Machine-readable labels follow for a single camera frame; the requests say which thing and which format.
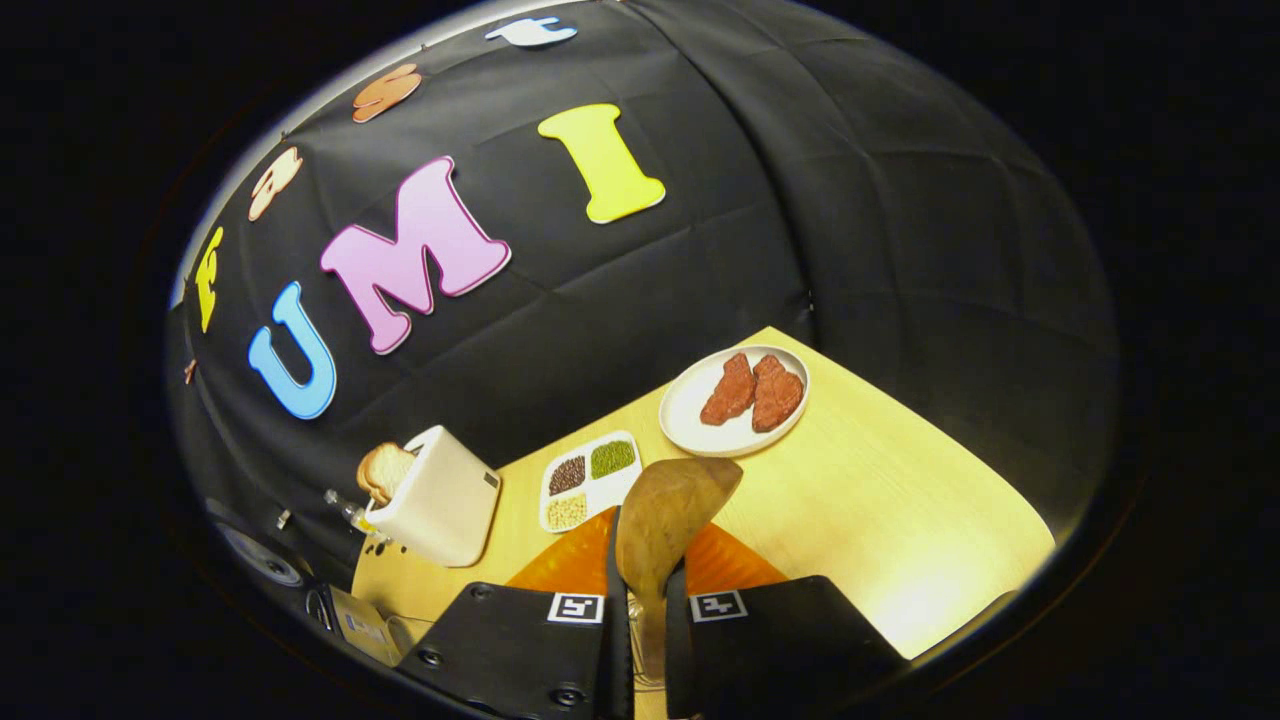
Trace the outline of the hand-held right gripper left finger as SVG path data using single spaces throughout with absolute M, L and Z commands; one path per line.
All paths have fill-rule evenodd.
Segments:
M 562 536 L 509 584 L 467 584 L 397 665 L 468 719 L 631 719 L 617 511 Z

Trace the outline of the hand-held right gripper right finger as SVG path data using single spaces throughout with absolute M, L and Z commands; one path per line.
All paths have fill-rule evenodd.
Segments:
M 716 524 L 667 600 L 675 719 L 833 719 L 910 666 L 829 578 L 788 578 Z

